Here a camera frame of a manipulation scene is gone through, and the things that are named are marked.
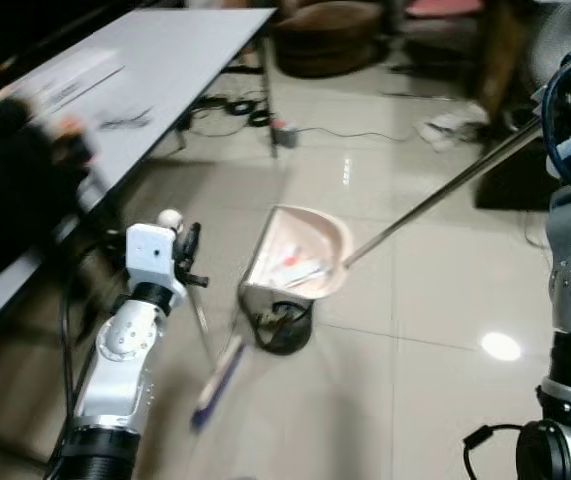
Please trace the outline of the black round floor base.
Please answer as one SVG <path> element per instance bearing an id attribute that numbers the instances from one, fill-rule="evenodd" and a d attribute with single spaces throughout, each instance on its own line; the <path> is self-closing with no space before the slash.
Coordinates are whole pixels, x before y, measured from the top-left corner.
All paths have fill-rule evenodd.
<path id="1" fill-rule="evenodd" d="M 271 355 L 294 355 L 309 342 L 313 332 L 312 305 L 275 301 L 266 310 L 248 317 L 250 333 L 262 351 Z"/>

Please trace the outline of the grey round fan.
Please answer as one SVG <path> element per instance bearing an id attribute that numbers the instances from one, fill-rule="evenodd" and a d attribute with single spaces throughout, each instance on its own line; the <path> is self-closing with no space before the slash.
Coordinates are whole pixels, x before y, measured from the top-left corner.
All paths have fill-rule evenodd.
<path id="1" fill-rule="evenodd" d="M 529 46 L 529 61 L 542 68 L 559 68 L 561 59 L 571 52 L 571 3 L 549 3 L 538 20 Z"/>

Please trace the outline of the broom with blue bristles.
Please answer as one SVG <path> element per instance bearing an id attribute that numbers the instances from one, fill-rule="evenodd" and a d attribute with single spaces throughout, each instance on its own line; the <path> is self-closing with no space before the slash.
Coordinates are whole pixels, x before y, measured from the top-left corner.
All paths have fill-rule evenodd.
<path id="1" fill-rule="evenodd" d="M 177 238 L 186 233 L 189 225 L 184 216 L 174 209 L 166 209 L 157 216 L 161 227 L 174 229 Z M 194 433 L 202 433 L 213 419 L 218 404 L 229 392 L 233 379 L 238 371 L 241 358 L 245 353 L 245 342 L 236 328 L 236 316 L 227 316 L 221 323 L 213 323 L 209 317 L 203 292 L 208 288 L 185 285 L 186 305 L 192 308 L 195 326 L 201 334 L 202 348 L 209 361 L 209 378 L 204 383 L 201 393 L 195 399 L 190 426 Z"/>

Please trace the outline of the red chair seat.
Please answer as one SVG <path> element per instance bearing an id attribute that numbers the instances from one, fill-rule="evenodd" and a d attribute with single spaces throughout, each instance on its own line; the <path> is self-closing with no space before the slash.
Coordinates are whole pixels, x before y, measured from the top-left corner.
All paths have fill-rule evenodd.
<path id="1" fill-rule="evenodd" d="M 476 17 L 485 0 L 407 0 L 404 13 L 410 19 L 460 19 Z"/>

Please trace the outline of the brown round ottoman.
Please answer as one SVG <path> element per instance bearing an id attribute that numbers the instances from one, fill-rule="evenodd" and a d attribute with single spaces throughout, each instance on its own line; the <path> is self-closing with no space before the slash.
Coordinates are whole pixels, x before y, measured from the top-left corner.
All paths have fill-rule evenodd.
<path id="1" fill-rule="evenodd" d="M 369 0 L 275 0 L 270 37 L 286 76 L 329 78 L 369 67 L 385 50 L 384 6 Z"/>

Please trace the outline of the pink long-handled dustpan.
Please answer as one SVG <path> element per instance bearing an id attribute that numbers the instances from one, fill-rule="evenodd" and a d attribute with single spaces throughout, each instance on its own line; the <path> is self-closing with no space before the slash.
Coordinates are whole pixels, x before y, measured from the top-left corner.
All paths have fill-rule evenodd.
<path id="1" fill-rule="evenodd" d="M 369 238 L 362 246 L 355 246 L 352 229 L 344 220 L 334 215 L 312 207 L 284 204 L 273 206 L 265 228 L 259 236 L 259 243 L 249 268 L 245 270 L 236 288 L 236 300 L 241 302 L 243 307 L 250 305 L 253 298 L 259 297 L 270 305 L 281 300 L 312 305 L 313 302 L 330 297 L 344 287 L 349 271 L 367 253 L 376 250 L 398 230 L 422 218 L 445 198 L 454 195 L 473 179 L 481 177 L 487 170 L 494 168 L 528 142 L 529 140 L 517 140 L 513 137 L 496 151 L 483 155 L 444 186 L 437 188 L 425 200 L 393 221 L 389 227 L 381 230 L 377 236 Z M 300 247 L 303 252 L 325 260 L 329 270 L 325 275 L 317 276 L 312 282 L 297 287 L 285 289 L 273 287 L 267 280 L 268 270 L 293 247 Z"/>

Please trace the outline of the black floor box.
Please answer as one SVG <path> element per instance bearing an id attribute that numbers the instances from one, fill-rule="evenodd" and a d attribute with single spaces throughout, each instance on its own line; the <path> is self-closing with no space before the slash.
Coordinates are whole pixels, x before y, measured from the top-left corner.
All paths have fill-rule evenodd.
<path id="1" fill-rule="evenodd" d="M 491 154 L 513 137 L 529 142 L 482 174 L 474 183 L 472 204 L 482 210 L 546 212 L 551 195 L 559 188 L 559 180 L 547 173 L 545 147 L 537 122 L 527 122 L 503 133 L 495 127 L 485 138 L 482 152 Z"/>

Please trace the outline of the black bag with orange tag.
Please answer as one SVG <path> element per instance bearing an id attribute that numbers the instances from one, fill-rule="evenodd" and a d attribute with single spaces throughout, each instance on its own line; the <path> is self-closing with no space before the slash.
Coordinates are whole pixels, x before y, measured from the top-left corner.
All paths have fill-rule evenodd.
<path id="1" fill-rule="evenodd" d="M 93 159 L 75 125 L 51 134 L 19 99 L 0 100 L 0 274 L 25 253 L 64 262 L 55 229 L 80 215 L 80 184 Z"/>

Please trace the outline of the white and red litter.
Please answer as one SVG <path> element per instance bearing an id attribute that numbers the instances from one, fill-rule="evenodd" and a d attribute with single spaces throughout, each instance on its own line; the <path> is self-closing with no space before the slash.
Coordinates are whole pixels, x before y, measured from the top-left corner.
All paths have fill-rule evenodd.
<path id="1" fill-rule="evenodd" d="M 285 289 L 312 282 L 323 276 L 329 265 L 323 259 L 309 255 L 300 247 L 293 247 L 268 270 L 267 280 L 273 287 Z"/>

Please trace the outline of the grey power strip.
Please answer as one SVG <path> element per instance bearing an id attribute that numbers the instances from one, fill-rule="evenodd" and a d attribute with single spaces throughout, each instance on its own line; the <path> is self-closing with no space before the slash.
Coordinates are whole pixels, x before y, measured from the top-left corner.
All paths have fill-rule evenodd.
<path id="1" fill-rule="evenodd" d="M 293 122 L 285 120 L 272 120 L 271 137 L 273 145 L 280 148 L 295 148 L 299 145 L 299 128 Z"/>

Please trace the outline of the crumpled white paper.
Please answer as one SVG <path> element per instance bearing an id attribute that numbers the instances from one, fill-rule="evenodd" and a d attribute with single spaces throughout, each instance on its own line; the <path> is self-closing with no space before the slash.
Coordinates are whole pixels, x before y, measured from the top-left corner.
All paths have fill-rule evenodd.
<path id="1" fill-rule="evenodd" d="M 489 128 L 489 114 L 483 109 L 459 109 L 431 116 L 416 127 L 418 136 L 435 152 L 481 140 Z"/>

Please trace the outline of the long white table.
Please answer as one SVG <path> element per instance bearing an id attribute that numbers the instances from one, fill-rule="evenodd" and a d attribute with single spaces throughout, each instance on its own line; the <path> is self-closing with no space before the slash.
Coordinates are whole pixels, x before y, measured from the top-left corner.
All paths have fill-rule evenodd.
<path id="1" fill-rule="evenodd" d="M 140 9 L 16 79 L 38 118 L 83 124 L 94 156 L 79 188 L 90 212 L 110 198 L 275 10 Z"/>

